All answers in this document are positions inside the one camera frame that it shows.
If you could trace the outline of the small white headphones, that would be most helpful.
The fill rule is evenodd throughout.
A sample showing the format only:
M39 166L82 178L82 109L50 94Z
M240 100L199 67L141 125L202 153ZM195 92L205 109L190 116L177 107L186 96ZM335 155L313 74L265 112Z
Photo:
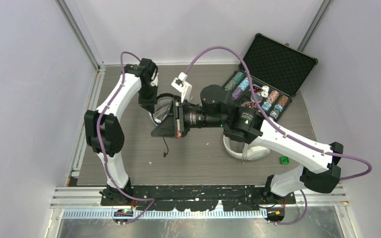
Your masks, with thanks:
M160 123L162 123L167 116L170 113L170 110L167 109L161 109L161 110L156 110L153 113L149 113L151 121L154 123L155 126L158 126Z

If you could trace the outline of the large white grey headphones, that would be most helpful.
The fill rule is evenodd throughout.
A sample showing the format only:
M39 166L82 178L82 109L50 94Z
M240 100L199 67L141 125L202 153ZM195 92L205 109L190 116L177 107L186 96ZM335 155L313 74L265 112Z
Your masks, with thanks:
M242 161L255 161L270 154L270 149L263 146L254 145L253 143L245 143L242 152L236 152L232 150L231 141L232 140L229 137L226 137L225 135L223 136L223 145L225 150L230 156L236 159L240 159Z

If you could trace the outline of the black headphones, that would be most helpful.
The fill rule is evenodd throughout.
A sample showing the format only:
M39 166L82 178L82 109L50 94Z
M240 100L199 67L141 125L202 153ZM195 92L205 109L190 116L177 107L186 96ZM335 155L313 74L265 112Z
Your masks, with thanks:
M181 100L181 96L174 95L172 93L162 93L158 95L156 99L157 99L157 103L155 105L155 109L157 111L161 109L169 110L175 101Z

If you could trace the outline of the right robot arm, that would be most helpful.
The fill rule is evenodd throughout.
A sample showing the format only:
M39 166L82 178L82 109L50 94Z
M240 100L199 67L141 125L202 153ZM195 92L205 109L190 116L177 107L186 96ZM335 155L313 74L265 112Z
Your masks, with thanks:
M331 145L320 144L312 149L314 141L296 135L254 109L237 106L231 94L219 85L201 90L202 104L187 100L173 101L167 117L152 132L153 137L183 138L192 128L220 127L223 135L236 142L262 146L297 161L300 165L281 175L267 178L264 199L277 203L287 194L310 189L318 193L331 193L340 182L341 169L334 160Z

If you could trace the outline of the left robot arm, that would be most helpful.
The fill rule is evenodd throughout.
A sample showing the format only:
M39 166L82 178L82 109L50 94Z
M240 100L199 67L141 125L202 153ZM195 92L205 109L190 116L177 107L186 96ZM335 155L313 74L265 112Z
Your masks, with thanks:
M96 110L84 115L86 143L101 159L107 177L107 197L113 196L120 205L131 202L130 179L122 160L125 143L120 119L134 97L150 113L155 111L158 91L158 67L150 59L142 58L139 64L127 64L107 99Z

